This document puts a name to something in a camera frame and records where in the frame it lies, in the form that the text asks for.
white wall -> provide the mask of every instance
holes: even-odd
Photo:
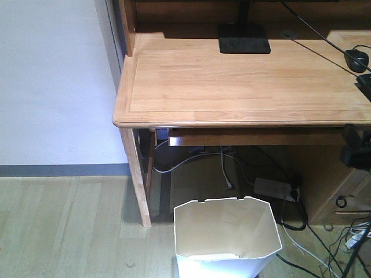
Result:
[[[0,164],[127,163],[94,0],[0,1]]]

desk cabinet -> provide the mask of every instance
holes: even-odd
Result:
[[[288,147],[312,224],[350,224],[371,212],[371,173],[343,165],[340,151],[341,145]]]

baseboard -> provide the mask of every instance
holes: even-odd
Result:
[[[1,165],[0,177],[130,175],[129,164]]]

trash bin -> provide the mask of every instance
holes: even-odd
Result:
[[[270,204],[245,197],[174,208],[180,278],[254,278],[282,249]]]

desk drawer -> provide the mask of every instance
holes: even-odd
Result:
[[[170,146],[344,145],[342,128],[170,129]]]

